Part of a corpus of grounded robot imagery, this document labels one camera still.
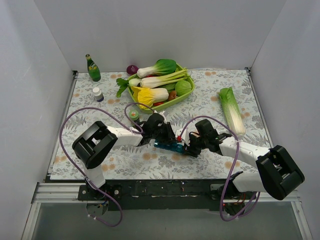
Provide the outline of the teal weekly pill organizer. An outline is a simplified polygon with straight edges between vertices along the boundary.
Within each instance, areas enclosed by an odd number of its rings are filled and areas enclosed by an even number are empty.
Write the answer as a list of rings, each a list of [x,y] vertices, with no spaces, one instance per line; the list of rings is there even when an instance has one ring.
[[[185,152],[184,146],[180,143],[169,143],[169,144],[164,144],[164,143],[159,143],[157,141],[154,142],[153,146],[155,148],[163,149],[163,150],[168,150],[176,153],[183,154]]]

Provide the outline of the green pill bottle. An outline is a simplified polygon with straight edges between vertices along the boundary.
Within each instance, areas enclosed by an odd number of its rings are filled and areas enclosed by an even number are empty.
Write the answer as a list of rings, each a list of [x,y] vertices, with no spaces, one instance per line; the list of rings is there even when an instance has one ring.
[[[132,126],[139,126],[141,124],[141,121],[140,121],[140,114],[137,110],[135,109],[131,109],[128,114],[127,114],[127,117],[129,119],[129,121],[131,122],[131,125]]]

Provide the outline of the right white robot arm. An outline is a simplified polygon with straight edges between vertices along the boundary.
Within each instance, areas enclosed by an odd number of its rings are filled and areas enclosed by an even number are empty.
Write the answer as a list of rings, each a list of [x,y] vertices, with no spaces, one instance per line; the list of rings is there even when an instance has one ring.
[[[187,133],[184,128],[177,136],[184,142],[187,154],[197,157],[208,149],[221,156],[236,157],[257,170],[231,176],[226,192],[232,199],[244,192],[264,192],[283,200],[305,181],[304,174],[283,146],[260,147],[237,140],[229,133],[219,134],[207,119],[197,122],[195,127],[197,133]]]

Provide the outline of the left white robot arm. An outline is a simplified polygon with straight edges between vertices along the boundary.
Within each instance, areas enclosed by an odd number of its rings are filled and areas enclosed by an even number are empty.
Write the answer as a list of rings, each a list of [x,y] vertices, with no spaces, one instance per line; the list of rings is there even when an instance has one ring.
[[[142,133],[131,127],[116,128],[106,126],[102,121],[96,121],[72,144],[75,155],[82,161],[85,179],[89,184],[89,194],[95,200],[106,196],[106,183],[103,176],[102,162],[113,147],[143,146],[156,141],[161,144],[176,142],[176,135],[163,115],[153,113],[142,124]]]

